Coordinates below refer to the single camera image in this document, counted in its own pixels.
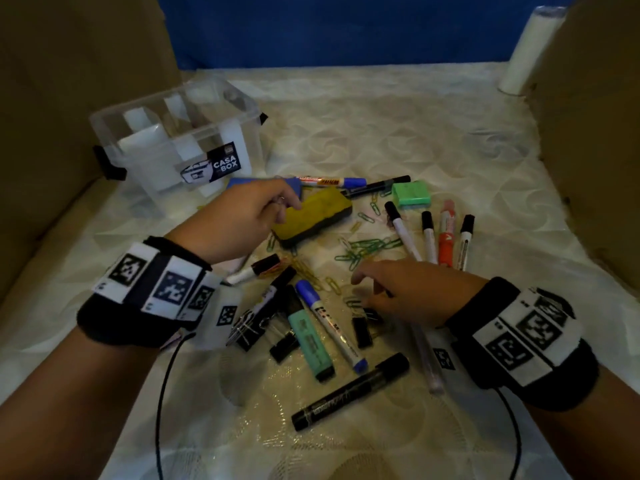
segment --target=yellow sponge eraser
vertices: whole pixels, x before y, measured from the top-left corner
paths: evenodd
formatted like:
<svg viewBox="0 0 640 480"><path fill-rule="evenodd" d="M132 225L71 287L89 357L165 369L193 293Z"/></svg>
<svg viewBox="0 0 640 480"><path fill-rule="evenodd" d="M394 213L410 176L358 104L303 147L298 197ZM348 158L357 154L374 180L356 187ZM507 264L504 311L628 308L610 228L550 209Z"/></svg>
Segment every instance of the yellow sponge eraser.
<svg viewBox="0 0 640 480"><path fill-rule="evenodd" d="M284 249L311 237L331 224L351 215L353 206L340 190L329 187L309 195L302 209L287 209L287 222L273 226L273 233Z"/></svg>

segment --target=red marker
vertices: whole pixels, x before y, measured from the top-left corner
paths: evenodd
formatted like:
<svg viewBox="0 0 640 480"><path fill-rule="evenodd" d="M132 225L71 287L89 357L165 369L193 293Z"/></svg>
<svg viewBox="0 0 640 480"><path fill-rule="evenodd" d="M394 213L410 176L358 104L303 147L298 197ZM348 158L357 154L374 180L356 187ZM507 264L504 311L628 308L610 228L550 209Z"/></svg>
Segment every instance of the red marker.
<svg viewBox="0 0 640 480"><path fill-rule="evenodd" d="M440 236L438 238L438 264L453 267L453 234L456 231L456 204L445 200L440 213Z"/></svg>

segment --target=plastic storage box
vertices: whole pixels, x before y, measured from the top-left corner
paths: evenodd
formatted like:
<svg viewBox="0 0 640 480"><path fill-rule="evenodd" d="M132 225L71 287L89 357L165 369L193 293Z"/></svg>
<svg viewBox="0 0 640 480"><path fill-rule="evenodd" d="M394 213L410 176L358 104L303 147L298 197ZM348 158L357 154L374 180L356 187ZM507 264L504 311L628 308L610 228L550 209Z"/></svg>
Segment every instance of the plastic storage box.
<svg viewBox="0 0 640 480"><path fill-rule="evenodd" d="M264 176L260 110L226 80L210 76L91 115L111 163L127 169L127 201L192 213L230 177Z"/></svg>

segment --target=wristband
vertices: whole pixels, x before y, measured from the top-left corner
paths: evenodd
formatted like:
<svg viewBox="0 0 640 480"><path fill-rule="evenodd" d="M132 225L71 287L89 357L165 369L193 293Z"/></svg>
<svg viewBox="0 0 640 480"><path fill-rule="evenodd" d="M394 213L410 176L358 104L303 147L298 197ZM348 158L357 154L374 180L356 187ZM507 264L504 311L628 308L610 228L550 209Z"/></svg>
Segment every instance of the wristband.
<svg viewBox="0 0 640 480"><path fill-rule="evenodd" d="M196 329L221 277L163 237L135 242L93 287L78 327L108 345L161 347L178 330Z"/></svg>
<svg viewBox="0 0 640 480"><path fill-rule="evenodd" d="M582 327L571 306L547 291L520 292L494 278L446 325L478 387L507 386L541 409L576 407L598 378L596 357L580 338Z"/></svg>

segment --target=black cable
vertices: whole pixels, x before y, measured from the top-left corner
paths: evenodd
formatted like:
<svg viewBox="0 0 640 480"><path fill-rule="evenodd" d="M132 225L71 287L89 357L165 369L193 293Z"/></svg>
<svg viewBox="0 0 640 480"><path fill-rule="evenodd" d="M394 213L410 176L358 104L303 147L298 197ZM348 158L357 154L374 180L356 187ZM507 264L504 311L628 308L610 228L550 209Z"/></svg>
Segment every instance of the black cable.
<svg viewBox="0 0 640 480"><path fill-rule="evenodd" d="M518 422L516 421L516 416L513 414L509 403L507 402L507 398L503 395L503 393L498 388L494 388L494 391L498 393L500 399L504 403L504 407L507 408L507 412L509 413L509 418L511 419L511 424L513 425L513 430L516 433L516 459L513 462L513 469L511 470L511 475L509 475L509 480L515 480L516 474L518 473L518 468L520 467L520 459L522 457L522 438L520 437L520 428L518 427Z"/></svg>
<svg viewBox="0 0 640 480"><path fill-rule="evenodd" d="M180 347L185 343L188 339L192 339L196 336L195 333L190 333L185 335L183 339L181 339L178 346L173 351L173 355L171 356L171 360L169 361L169 366L166 368L166 372L164 373L164 381L162 382L162 389L160 389L160 399L158 399L158 411L156 412L156 468L158 470L158 478L160 480L164 480L164 475L162 473L162 462L160 461L160 418L162 416L162 401L164 399L164 389L166 389L166 383L169 380L169 372L171 372L171 368L173 367L173 363L175 362L175 357L180 352Z"/></svg>

